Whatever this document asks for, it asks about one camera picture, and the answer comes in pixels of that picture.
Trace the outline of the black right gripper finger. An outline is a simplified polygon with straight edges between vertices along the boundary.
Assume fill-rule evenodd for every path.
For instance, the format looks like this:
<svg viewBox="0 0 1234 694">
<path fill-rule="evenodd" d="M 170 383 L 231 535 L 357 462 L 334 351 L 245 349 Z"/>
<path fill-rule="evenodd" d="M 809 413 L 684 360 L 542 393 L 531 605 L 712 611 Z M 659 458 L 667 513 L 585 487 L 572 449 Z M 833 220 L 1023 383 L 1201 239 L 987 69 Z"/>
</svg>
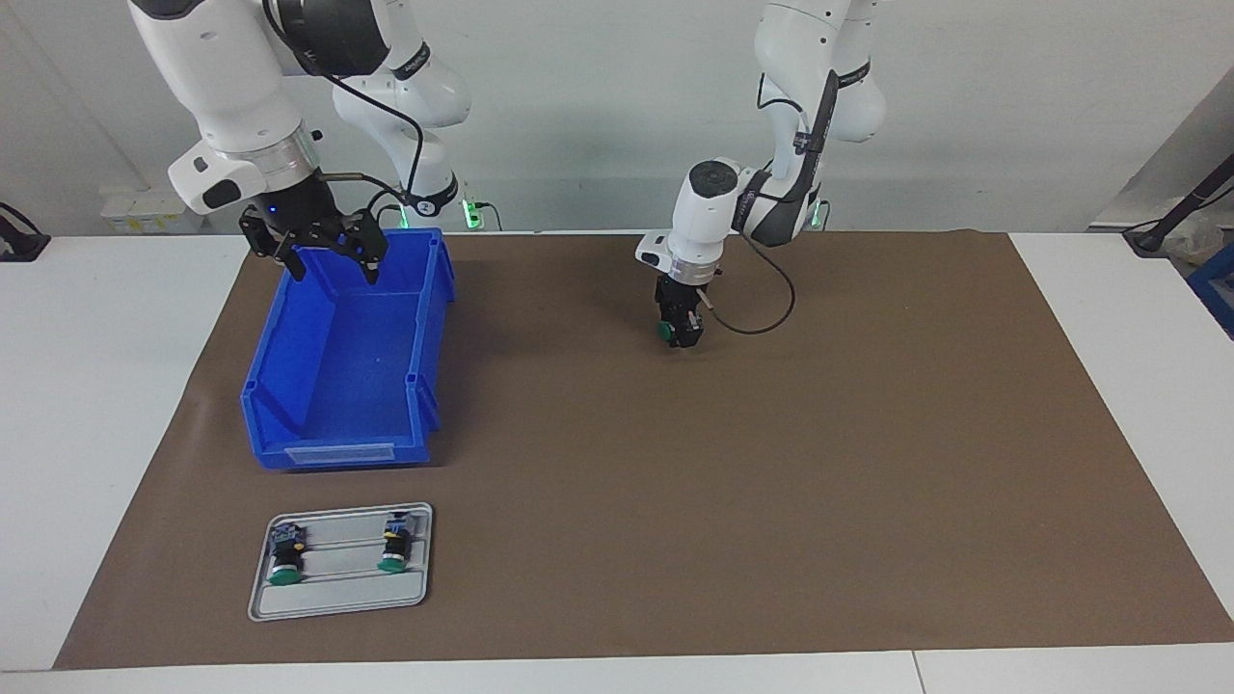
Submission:
<svg viewBox="0 0 1234 694">
<path fill-rule="evenodd" d="M 387 256 L 389 241 L 370 210 L 352 214 L 336 210 L 331 219 L 331 251 L 362 268 L 366 285 L 375 285 Z"/>
<path fill-rule="evenodd" d="M 268 258 L 283 265 L 294 282 L 304 282 L 306 267 L 295 249 L 294 245 L 285 236 L 278 236 L 265 224 L 260 214 L 242 214 L 238 225 L 252 254 L 259 258 Z"/>
</svg>

